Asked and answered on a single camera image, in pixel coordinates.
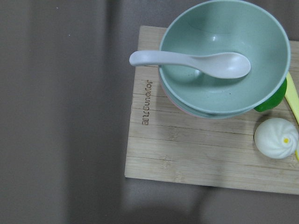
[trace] mint green bowl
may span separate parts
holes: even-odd
[[[214,78],[184,66],[159,66],[172,101],[184,105],[186,112],[211,118],[232,117],[266,101],[283,83],[291,61],[290,44],[279,22],[240,0],[213,0],[188,9],[168,27],[160,50],[191,55],[232,51],[250,60],[250,73],[239,79]]]

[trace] white spoon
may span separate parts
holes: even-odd
[[[133,66],[184,65],[216,78],[240,78],[251,69],[247,57],[234,52],[195,56],[160,50],[140,50],[131,54],[129,62]]]

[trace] wooden board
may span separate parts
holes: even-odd
[[[158,49],[165,30],[142,26],[138,49]],[[299,87],[299,42],[291,41],[291,46],[290,72]],[[142,117],[147,112],[148,125],[145,125],[147,120],[142,125]],[[137,67],[125,176],[299,194],[299,162],[295,155],[282,160],[270,159],[254,144],[255,129],[272,117],[284,118],[298,127],[286,100],[262,113],[251,110],[240,116],[217,120],[193,117],[166,97],[159,83],[157,67]]]

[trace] bowl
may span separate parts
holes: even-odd
[[[279,22],[240,0],[208,1],[183,12],[167,28],[160,50],[190,55],[237,52],[250,60],[250,73],[238,79],[214,78],[185,66],[159,66],[166,95],[186,112],[208,118],[232,117],[266,101],[285,80],[291,61],[289,40]]]

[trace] wood grain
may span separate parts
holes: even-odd
[[[159,49],[165,30],[142,26],[138,49]],[[299,42],[290,43],[290,72],[299,87]],[[251,110],[228,119],[188,115],[165,95],[156,66],[137,67],[125,176],[299,194],[299,162],[295,155],[274,160],[262,155],[254,144],[257,126],[275,117],[297,126],[286,100],[272,110]],[[148,119],[148,125],[142,125],[142,118]]]

